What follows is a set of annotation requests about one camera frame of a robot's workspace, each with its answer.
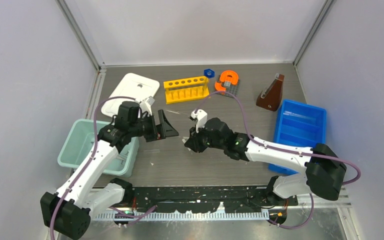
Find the white clay triangle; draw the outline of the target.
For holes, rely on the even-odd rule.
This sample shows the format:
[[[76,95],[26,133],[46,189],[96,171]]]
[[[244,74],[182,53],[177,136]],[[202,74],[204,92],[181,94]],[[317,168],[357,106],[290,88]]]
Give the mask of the white clay triangle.
[[[183,139],[182,139],[182,142],[183,142],[183,145],[186,147],[186,142],[188,141],[188,139],[189,139],[189,137],[184,137]]]

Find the metal crucible tongs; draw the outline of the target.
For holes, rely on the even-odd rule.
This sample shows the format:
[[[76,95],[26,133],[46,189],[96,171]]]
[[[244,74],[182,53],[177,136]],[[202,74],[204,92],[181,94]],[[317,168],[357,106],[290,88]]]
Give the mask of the metal crucible tongs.
[[[120,162],[121,165],[125,165],[130,155],[130,151],[121,152],[116,159]]]

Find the blue hexagonal nut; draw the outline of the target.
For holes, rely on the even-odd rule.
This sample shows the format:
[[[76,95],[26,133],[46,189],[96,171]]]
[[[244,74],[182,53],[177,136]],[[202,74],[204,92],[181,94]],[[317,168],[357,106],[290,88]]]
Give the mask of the blue hexagonal nut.
[[[208,78],[208,79],[211,79],[211,78],[214,78],[215,77],[215,71],[208,68],[208,69],[205,69],[203,71],[203,75]]]

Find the glass stirring rod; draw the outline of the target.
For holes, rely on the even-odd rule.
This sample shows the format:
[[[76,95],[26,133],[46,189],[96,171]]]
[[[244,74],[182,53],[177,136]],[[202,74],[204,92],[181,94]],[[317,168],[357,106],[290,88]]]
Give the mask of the glass stirring rod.
[[[284,115],[290,116],[290,117],[295,117],[295,118],[300,118],[300,119],[311,119],[313,116],[307,115],[307,114],[298,114],[295,112],[290,112],[290,111],[285,111]]]

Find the thin glass rod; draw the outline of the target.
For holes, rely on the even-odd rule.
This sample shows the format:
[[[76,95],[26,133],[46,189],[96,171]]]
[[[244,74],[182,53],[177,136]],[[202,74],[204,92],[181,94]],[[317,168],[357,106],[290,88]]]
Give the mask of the thin glass rod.
[[[182,116],[186,116],[187,118],[190,118],[190,114],[189,113],[183,113],[183,112],[179,112],[179,111],[174,111],[174,110],[169,110],[169,109],[164,109],[166,112],[169,112],[169,113],[172,113],[172,114],[176,114],[176,115],[182,115]]]

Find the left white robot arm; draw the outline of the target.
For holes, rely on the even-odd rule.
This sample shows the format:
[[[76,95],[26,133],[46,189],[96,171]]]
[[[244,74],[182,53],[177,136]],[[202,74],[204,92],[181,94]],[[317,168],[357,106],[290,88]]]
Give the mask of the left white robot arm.
[[[101,129],[94,126],[94,144],[73,175],[55,193],[45,192],[40,207],[45,226],[73,240],[79,240],[88,230],[91,220],[115,204],[128,207],[134,199],[133,185],[114,178],[100,191],[90,194],[107,166],[133,138],[147,142],[177,137],[179,133],[169,123],[164,110],[158,110],[159,123],[148,112],[140,116],[140,104],[124,101],[111,122]]]

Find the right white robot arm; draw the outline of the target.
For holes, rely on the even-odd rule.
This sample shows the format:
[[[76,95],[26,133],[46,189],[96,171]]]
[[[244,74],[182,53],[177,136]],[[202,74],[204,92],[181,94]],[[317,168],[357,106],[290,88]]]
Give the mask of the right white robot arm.
[[[346,166],[331,159],[333,152],[325,144],[316,147],[295,147],[277,144],[234,132],[219,118],[211,118],[203,127],[192,127],[184,146],[195,153],[207,148],[223,151],[233,160],[262,162],[295,171],[288,176],[273,176],[265,190],[271,205],[302,194],[313,194],[328,201],[339,198]]]

